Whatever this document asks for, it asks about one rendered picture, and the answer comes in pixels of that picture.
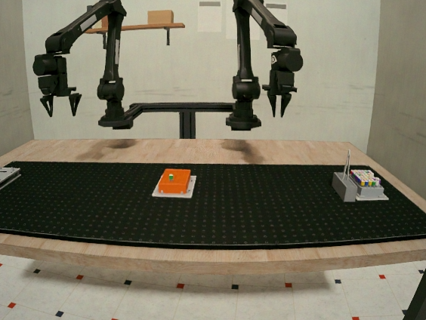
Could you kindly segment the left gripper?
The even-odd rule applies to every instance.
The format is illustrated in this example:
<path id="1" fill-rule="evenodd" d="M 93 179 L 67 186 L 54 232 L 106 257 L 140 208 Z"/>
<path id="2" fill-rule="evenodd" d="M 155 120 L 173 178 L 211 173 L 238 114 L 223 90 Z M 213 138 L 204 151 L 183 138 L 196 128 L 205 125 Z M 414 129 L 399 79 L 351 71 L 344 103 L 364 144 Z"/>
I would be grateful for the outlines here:
<path id="1" fill-rule="evenodd" d="M 282 118 L 286 110 L 286 107 L 288 106 L 292 98 L 292 95 L 290 93 L 281 93 L 279 92 L 278 88 L 270 87 L 269 85 L 262 85 L 262 89 L 264 89 L 264 91 L 267 91 L 267 96 L 270 101 L 274 118 L 276 114 L 276 96 L 281 96 L 281 118 Z M 297 93 L 297 88 L 292 86 L 292 92 Z"/>

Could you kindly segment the orange tube rack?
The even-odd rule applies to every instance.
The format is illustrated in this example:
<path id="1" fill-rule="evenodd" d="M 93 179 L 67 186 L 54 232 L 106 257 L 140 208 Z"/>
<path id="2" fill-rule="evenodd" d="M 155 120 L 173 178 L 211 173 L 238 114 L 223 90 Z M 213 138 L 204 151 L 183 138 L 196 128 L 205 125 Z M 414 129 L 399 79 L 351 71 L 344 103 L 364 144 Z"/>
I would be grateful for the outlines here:
<path id="1" fill-rule="evenodd" d="M 169 174 L 173 174 L 173 182 L 169 181 Z M 161 180 L 159 181 L 159 193 L 184 194 L 187 193 L 187 188 L 190 182 L 190 170 L 165 169 Z"/>

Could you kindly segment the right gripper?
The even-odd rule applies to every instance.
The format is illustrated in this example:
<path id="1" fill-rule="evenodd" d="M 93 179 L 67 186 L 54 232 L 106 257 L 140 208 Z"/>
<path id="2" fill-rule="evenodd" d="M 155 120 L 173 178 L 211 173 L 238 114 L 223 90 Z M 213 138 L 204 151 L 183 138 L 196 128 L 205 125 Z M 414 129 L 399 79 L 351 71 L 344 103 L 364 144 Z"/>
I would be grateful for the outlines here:
<path id="1" fill-rule="evenodd" d="M 77 110 L 77 107 L 79 105 L 79 101 L 80 101 L 82 95 L 79 94 L 79 93 L 74 93 L 74 95 L 73 95 L 73 94 L 71 94 L 71 91 L 76 91 L 76 87 L 70 87 L 70 89 L 66 88 L 66 89 L 61 89 L 61 90 L 54 90 L 52 94 L 44 95 L 44 96 L 42 96 L 42 98 L 40 98 L 40 101 L 41 101 L 42 105 L 45 107 L 45 109 L 47 110 L 50 118 L 53 116 L 54 96 L 56 96 L 56 97 L 69 97 L 69 103 L 70 103 L 70 107 L 71 107 L 71 110 L 72 110 L 72 114 L 73 114 L 73 116 L 76 116 L 76 110 Z M 50 109 L 48 108 L 47 101 L 49 103 Z"/>

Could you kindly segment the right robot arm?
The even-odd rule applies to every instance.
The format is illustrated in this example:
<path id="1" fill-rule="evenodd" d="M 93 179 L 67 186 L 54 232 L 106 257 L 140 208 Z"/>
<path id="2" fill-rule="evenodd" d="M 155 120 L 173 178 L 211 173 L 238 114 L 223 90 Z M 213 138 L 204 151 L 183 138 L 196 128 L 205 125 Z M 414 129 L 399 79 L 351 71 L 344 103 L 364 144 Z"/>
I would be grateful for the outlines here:
<path id="1" fill-rule="evenodd" d="M 93 8 L 94 6 L 95 8 Z M 68 88 L 67 74 L 58 75 L 58 73 L 67 72 L 66 58 L 57 55 L 70 54 L 70 49 L 76 39 L 107 16 L 105 69 L 103 78 L 100 78 L 100 84 L 97 87 L 97 96 L 100 100 L 107 101 L 107 109 L 105 109 L 105 115 L 100 117 L 100 121 L 124 121 L 129 118 L 129 113 L 124 113 L 124 107 L 122 107 L 121 100 L 124 97 L 125 88 L 123 78 L 119 77 L 120 38 L 122 21 L 126 14 L 121 0 L 100 0 L 92 5 L 92 9 L 68 26 L 50 35 L 45 41 L 46 54 L 35 55 L 35 61 L 32 65 L 33 72 L 37 76 L 42 76 L 38 77 L 39 89 L 42 94 L 49 95 L 54 90 Z M 54 73 L 55 75 L 53 75 Z M 116 83 L 114 80 L 106 79 L 115 79 Z"/>

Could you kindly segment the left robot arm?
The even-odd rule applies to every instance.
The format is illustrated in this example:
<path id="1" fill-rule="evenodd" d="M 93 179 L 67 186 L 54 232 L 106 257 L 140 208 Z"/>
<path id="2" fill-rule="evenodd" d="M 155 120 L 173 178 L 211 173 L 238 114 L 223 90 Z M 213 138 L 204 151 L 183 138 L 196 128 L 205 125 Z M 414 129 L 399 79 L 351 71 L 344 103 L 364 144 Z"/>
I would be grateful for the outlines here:
<path id="1" fill-rule="evenodd" d="M 295 82 L 293 72 L 299 71 L 304 61 L 301 50 L 295 48 L 297 36 L 293 29 L 275 17 L 264 6 L 264 0 L 233 0 L 233 3 L 232 12 L 236 18 L 238 70 L 233 76 L 232 95 L 236 102 L 233 114 L 229 114 L 229 120 L 230 122 L 258 122 L 258 117 L 253 115 L 252 101 L 259 99 L 261 87 L 258 76 L 254 76 L 252 72 L 250 15 L 264 31 L 267 48 L 280 49 L 277 51 L 280 53 L 271 53 L 271 68 L 279 69 L 280 72 L 270 70 L 270 87 L 278 88 L 282 93 L 292 92 Z M 275 27 L 283 29 L 275 29 Z M 252 81 L 242 82 L 242 80 Z"/>

